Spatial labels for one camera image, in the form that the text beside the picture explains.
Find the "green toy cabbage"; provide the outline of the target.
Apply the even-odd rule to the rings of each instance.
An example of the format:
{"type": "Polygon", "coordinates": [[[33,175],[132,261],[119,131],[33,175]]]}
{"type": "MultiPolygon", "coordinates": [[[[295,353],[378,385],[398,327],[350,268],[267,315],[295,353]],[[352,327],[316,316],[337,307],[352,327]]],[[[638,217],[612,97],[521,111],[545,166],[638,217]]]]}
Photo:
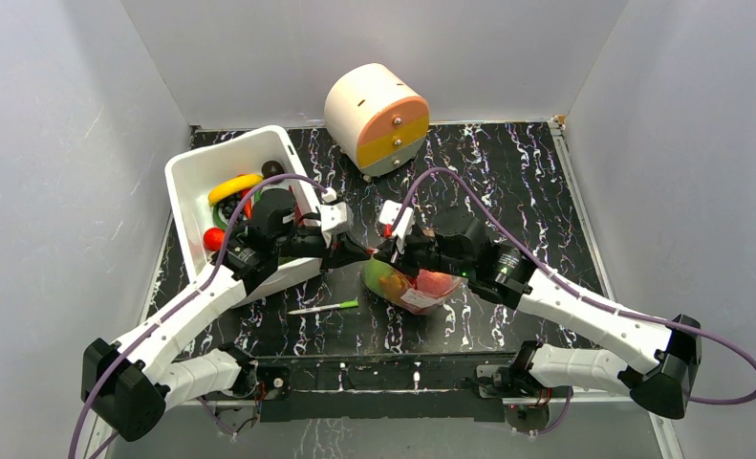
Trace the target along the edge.
{"type": "Polygon", "coordinates": [[[390,301],[400,299],[411,287],[405,274],[376,259],[363,265],[361,278],[371,292],[390,301]]]}

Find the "toy peach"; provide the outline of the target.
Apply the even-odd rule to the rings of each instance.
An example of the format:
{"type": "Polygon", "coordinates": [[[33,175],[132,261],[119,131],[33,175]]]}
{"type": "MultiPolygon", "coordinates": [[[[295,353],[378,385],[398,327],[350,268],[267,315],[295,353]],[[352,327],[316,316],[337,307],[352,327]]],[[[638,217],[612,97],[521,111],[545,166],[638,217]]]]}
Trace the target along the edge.
{"type": "Polygon", "coordinates": [[[445,297],[459,287],[462,281],[455,275],[420,270],[415,279],[415,289],[431,297],[445,297]]]}

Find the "clear zip top bag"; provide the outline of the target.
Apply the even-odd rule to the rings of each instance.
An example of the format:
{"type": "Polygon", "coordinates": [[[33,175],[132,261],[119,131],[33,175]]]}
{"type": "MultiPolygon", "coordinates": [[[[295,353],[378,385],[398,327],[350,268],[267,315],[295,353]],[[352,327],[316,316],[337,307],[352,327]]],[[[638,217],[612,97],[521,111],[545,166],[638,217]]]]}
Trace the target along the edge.
{"type": "Polygon", "coordinates": [[[432,314],[464,283],[458,276],[427,270],[410,276],[376,259],[363,264],[360,278],[374,295],[415,315],[432,314]]]}

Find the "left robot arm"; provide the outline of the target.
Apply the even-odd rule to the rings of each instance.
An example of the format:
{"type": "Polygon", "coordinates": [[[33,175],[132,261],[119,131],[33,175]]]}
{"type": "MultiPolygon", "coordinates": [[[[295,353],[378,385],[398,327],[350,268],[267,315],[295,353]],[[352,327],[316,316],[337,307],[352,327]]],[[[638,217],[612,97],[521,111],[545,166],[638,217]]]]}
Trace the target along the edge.
{"type": "Polygon", "coordinates": [[[322,270],[369,259],[351,238],[351,209],[338,198],[301,217],[285,188],[264,191],[250,218],[227,229],[223,251],[154,316],[109,343],[96,339],[83,354],[82,400],[123,440],[149,433],[166,410],[215,391],[246,398],[256,389],[252,359],[231,345],[177,363],[206,326],[261,286],[275,286],[283,258],[314,258],[322,270]]]}

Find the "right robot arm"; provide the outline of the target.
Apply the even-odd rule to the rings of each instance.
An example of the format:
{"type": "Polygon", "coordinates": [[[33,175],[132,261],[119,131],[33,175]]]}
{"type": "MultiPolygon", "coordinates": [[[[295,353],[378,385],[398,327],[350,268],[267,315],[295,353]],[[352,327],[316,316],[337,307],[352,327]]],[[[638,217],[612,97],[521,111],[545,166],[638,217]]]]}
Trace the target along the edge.
{"type": "Polygon", "coordinates": [[[505,242],[494,242],[478,219],[442,215],[431,231],[402,215],[378,218],[384,242],[376,259],[406,274],[421,270],[463,278],[480,298],[545,318],[575,331],[596,349],[523,345],[509,368],[512,387],[524,396],[541,389],[576,386],[625,395],[664,418],[684,417],[691,399],[701,341],[688,333],[699,323],[680,315],[669,323],[638,318],[552,271],[505,242]]]}

